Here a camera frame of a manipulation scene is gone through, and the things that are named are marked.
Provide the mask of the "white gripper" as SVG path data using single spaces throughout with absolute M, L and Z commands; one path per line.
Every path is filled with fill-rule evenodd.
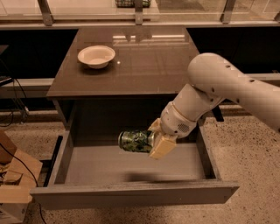
M 165 135 L 161 133 L 156 135 L 149 157 L 160 159 L 167 155 L 176 147 L 177 138 L 187 137 L 196 125 L 196 122 L 182 116 L 170 101 L 162 111 L 160 118 L 157 118 L 149 127 L 150 131 L 160 132 L 162 130 L 165 133 Z

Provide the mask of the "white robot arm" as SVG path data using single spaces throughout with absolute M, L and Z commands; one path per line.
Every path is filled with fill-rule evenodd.
M 187 68 L 189 82 L 150 126 L 156 133 L 150 157 L 159 159 L 187 137 L 197 121 L 223 100 L 229 99 L 251 115 L 280 130 L 280 87 L 251 78 L 215 53 L 202 53 Z

